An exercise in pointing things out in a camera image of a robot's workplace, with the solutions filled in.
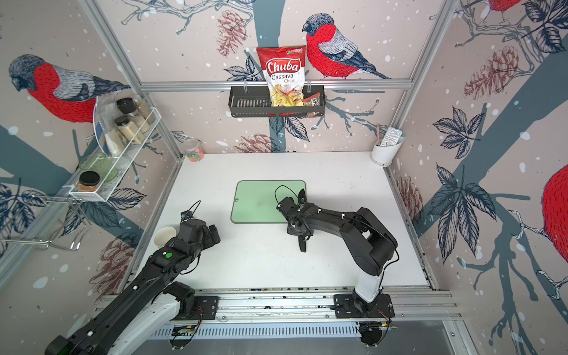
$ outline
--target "bird illustration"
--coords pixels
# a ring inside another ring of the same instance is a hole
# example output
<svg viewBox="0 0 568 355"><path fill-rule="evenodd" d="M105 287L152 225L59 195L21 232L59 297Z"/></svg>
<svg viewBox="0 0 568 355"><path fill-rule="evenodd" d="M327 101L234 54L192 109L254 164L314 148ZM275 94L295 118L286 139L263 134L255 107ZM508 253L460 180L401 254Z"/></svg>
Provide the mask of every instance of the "bird illustration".
<svg viewBox="0 0 568 355"><path fill-rule="evenodd" d="M545 236L552 242L558 253L568 262L568 165L552 175L544 187L542 194L542 215L544 228L532 228L523 223L521 213L509 210L519 219L521 232L514 236L521 239L525 229ZM553 299L560 299L560 287L568 282L568 276L562 281L554 282L546 272L539 270L539 274L546 277L556 290L556 295L549 295Z"/></svg>
<svg viewBox="0 0 568 355"><path fill-rule="evenodd" d="M485 19L492 11L500 11L502 20L499 24L502 24L510 21L510 19L505 18L505 11L510 9L513 5L521 2L521 0L484 0L483 2L489 6L489 12L482 22L485 23Z"/></svg>
<svg viewBox="0 0 568 355"><path fill-rule="evenodd" d="M69 122L92 122L96 96L130 88L29 54L14 59L9 72L17 91L27 89L49 112Z"/></svg>
<svg viewBox="0 0 568 355"><path fill-rule="evenodd" d="M328 14L311 15L302 28L306 32L308 60L323 77L347 78L353 73L369 73L390 79L379 73L365 58L355 43L343 37Z"/></svg>

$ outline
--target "metal grate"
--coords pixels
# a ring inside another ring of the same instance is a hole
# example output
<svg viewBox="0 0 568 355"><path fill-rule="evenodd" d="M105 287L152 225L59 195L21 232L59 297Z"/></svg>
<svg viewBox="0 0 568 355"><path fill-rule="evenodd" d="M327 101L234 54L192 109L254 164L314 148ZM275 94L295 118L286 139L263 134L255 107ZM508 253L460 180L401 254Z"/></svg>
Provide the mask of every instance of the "metal grate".
<svg viewBox="0 0 568 355"><path fill-rule="evenodd" d="M173 339L173 324L165 324L149 340ZM359 325L352 321L320 323L206 324L199 327L194 339L275 339L360 337ZM189 339L177 336L176 339Z"/></svg>

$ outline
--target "paper cup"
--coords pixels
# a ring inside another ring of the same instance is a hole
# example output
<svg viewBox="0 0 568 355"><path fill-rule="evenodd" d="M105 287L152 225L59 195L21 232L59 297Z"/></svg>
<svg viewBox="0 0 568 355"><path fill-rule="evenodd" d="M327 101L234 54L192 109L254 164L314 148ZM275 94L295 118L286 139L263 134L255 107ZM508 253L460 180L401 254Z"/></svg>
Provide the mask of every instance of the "paper cup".
<svg viewBox="0 0 568 355"><path fill-rule="evenodd" d="M161 248L173 237L177 236L177 231L174 227L164 227L160 229L154 237L154 244Z"/></svg>

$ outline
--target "white spots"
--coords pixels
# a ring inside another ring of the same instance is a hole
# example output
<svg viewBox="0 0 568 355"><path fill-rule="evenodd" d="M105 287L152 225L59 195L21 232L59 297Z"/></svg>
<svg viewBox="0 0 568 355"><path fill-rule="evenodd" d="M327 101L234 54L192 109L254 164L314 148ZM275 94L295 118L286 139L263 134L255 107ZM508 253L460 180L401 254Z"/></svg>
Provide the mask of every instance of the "white spots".
<svg viewBox="0 0 568 355"><path fill-rule="evenodd" d="M483 9L483 11L481 11L479 18L481 18L481 19L486 18L487 15L489 15L489 11L491 11L491 9L489 8L489 6L486 6L485 9Z"/></svg>
<svg viewBox="0 0 568 355"><path fill-rule="evenodd" d="M515 332L511 332L511 338L513 338L513 340L515 340L519 344L523 342L523 337L521 337Z"/></svg>
<svg viewBox="0 0 568 355"><path fill-rule="evenodd" d="M85 319L87 319L87 315L83 314L79 317L79 319L77 319L77 321L75 321L75 323L71 326L71 328L69 328L69 331L67 332L67 338L79 330L79 328L83 325Z"/></svg>
<svg viewBox="0 0 568 355"><path fill-rule="evenodd" d="M40 279L38 279L36 282L34 282L34 289L42 289L47 285L47 281L49 279L47 278L47 276L44 276Z"/></svg>

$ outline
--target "white table surface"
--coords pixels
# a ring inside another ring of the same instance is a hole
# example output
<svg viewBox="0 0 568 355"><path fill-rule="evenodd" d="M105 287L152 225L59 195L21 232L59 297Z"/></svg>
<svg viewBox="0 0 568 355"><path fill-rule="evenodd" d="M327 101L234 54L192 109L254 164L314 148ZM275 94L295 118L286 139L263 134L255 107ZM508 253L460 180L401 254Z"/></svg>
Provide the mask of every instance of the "white table surface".
<svg viewBox="0 0 568 355"><path fill-rule="evenodd" d="M367 207L392 233L400 261L389 266L384 286L428 284L383 168L369 160L369 152L206 154L200 162L186 159L154 236L167 226L179 231L179 214L201 200L195 217L216 225L221 243L204 250L197 269L176 281L195 289L354 286L358 266L343 239L315 231L302 253L298 237L286 233L286 224L231 222L239 181L294 179L306 182L308 202L343 212ZM143 262L158 250L154 236Z"/></svg>

